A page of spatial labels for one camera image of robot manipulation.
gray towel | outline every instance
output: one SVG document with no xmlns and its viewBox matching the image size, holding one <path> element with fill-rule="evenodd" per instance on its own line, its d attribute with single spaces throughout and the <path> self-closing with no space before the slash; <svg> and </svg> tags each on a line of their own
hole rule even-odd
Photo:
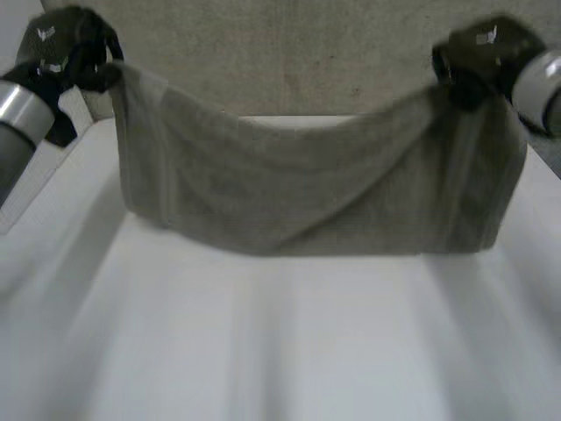
<svg viewBox="0 0 561 421">
<path fill-rule="evenodd" d="M 433 87 L 339 125 L 288 129 L 116 65 L 127 206 L 241 253 L 477 252 L 494 243 L 526 156 L 499 98 L 469 114 Z"/>
</svg>

white sticker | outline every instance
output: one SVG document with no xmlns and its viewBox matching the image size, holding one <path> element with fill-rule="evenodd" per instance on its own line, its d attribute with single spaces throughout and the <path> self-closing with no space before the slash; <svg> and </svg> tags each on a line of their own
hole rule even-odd
<svg viewBox="0 0 561 421">
<path fill-rule="evenodd" d="M 39 38 L 43 42 L 45 42 L 47 39 L 51 38 L 54 35 L 55 32 L 56 31 L 54 30 L 54 26 L 51 26 L 49 29 L 46 29 L 44 31 L 41 31 L 39 28 L 37 28 L 37 34 L 39 35 Z"/>
<path fill-rule="evenodd" d="M 497 39 L 497 25 L 494 26 L 492 31 L 487 33 L 480 33 L 475 36 L 475 43 L 478 46 L 482 46 L 483 44 L 494 44 L 495 40 Z"/>
</svg>

gray wall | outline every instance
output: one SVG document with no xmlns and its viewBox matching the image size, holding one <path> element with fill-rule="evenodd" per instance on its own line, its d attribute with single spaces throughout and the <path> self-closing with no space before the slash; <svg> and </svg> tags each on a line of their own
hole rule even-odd
<svg viewBox="0 0 561 421">
<path fill-rule="evenodd" d="M 0 72 L 16 60 L 29 18 L 42 12 L 40 0 L 0 0 Z"/>
<path fill-rule="evenodd" d="M 78 3 L 116 27 L 128 59 L 237 114 L 346 114 L 390 103 L 433 81 L 433 43 L 494 11 L 561 41 L 559 0 Z"/>
</svg>

silver cylinder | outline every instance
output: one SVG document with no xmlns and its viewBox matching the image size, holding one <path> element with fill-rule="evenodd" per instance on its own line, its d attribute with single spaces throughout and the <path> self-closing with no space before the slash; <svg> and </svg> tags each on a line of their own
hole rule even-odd
<svg viewBox="0 0 561 421">
<path fill-rule="evenodd" d="M 54 114 L 30 90 L 0 80 L 0 123 L 23 133 L 37 146 L 53 125 Z"/>
<path fill-rule="evenodd" d="M 516 110 L 546 132 L 561 136 L 561 50 L 537 56 L 518 76 L 512 91 Z"/>
</svg>

white table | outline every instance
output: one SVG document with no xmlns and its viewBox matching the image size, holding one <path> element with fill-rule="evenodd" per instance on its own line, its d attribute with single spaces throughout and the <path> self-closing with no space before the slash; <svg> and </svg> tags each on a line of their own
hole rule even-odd
<svg viewBox="0 0 561 421">
<path fill-rule="evenodd" d="M 559 420 L 561 181 L 531 149 L 494 249 L 448 258 L 212 249 L 125 214 L 115 152 L 86 133 L 62 246 L 5 283 L 1 419 Z"/>
</svg>

